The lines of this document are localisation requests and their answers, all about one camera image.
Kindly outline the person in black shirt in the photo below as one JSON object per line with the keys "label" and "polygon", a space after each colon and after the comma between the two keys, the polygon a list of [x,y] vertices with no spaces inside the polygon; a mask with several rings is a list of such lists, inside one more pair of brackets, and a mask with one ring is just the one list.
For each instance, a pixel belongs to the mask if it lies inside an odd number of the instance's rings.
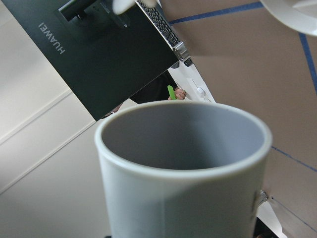
{"label": "person in black shirt", "polygon": [[168,85],[173,88],[176,99],[184,100],[186,98],[186,91],[179,88],[169,71],[166,71],[132,95],[129,99],[137,104],[170,100],[171,98],[167,88]]}

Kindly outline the white mug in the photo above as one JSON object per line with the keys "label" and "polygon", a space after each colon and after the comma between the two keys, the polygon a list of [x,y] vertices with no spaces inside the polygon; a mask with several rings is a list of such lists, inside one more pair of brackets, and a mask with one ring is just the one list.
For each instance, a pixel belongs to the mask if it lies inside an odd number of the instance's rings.
{"label": "white mug", "polygon": [[272,133],[235,107],[144,103],[95,133],[114,238],[250,238]]}

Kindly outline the black Huawei monitor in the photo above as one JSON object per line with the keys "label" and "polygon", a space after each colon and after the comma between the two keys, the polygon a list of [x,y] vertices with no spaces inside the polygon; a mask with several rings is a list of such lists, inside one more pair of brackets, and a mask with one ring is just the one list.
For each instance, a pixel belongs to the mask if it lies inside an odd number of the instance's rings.
{"label": "black Huawei monitor", "polygon": [[177,62],[138,5],[110,0],[6,0],[4,5],[98,120]]}

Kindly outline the black keyboard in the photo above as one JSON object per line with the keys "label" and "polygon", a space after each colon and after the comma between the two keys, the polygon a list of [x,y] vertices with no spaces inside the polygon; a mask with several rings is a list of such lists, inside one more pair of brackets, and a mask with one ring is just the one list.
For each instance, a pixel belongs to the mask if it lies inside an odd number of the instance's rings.
{"label": "black keyboard", "polygon": [[180,42],[166,20],[159,3],[157,3],[154,7],[147,7],[141,0],[138,0],[137,3],[172,48]]}

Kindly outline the silver reacher grabber stick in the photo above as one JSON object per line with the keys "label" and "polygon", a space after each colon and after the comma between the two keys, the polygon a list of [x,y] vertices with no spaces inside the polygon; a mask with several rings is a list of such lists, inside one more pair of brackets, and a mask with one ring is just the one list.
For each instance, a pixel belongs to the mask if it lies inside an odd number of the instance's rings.
{"label": "silver reacher grabber stick", "polygon": [[167,89],[168,89],[168,93],[169,93],[169,99],[170,100],[176,100],[176,96],[175,96],[175,93],[174,93],[174,88],[171,85],[168,85]]}

